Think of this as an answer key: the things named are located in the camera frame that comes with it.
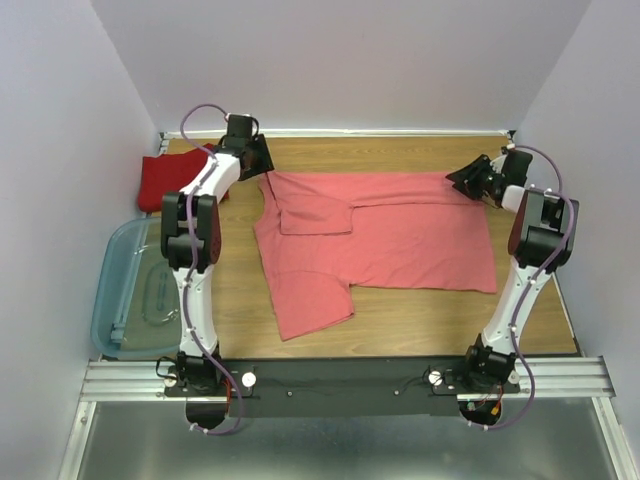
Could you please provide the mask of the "pink t shirt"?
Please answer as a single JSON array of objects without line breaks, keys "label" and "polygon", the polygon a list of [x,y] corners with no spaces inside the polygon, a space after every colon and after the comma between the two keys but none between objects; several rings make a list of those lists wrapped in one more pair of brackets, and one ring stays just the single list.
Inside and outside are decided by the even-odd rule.
[{"label": "pink t shirt", "polygon": [[494,294],[485,207],[442,173],[285,173],[260,178],[254,226],[279,334],[355,313],[354,286]]}]

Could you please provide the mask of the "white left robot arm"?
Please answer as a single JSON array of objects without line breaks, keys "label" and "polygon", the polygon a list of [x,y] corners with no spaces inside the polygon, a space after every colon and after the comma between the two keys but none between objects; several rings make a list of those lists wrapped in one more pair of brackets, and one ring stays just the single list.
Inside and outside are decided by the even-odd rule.
[{"label": "white left robot arm", "polygon": [[204,167],[186,186],[163,196],[161,253],[177,285],[181,339],[169,389],[212,396],[232,376],[219,360],[212,319],[212,277],[221,252],[219,204],[239,181],[274,169],[259,122],[249,114],[225,114],[226,133],[205,153]]}]

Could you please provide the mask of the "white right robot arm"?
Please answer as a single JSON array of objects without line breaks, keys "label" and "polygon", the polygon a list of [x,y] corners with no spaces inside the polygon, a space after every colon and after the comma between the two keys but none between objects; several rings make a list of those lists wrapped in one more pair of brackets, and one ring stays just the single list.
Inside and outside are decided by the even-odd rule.
[{"label": "white right robot arm", "polygon": [[[555,189],[528,182],[533,155],[543,157],[556,174]],[[459,193],[471,200],[490,198],[513,212],[515,220],[507,251],[509,275],[496,310],[478,335],[460,367],[460,380],[470,391],[504,386],[522,356],[520,337],[533,306],[556,270],[573,252],[580,203],[565,195],[555,162],[542,151],[510,144],[491,160],[481,155],[446,176]]]}]

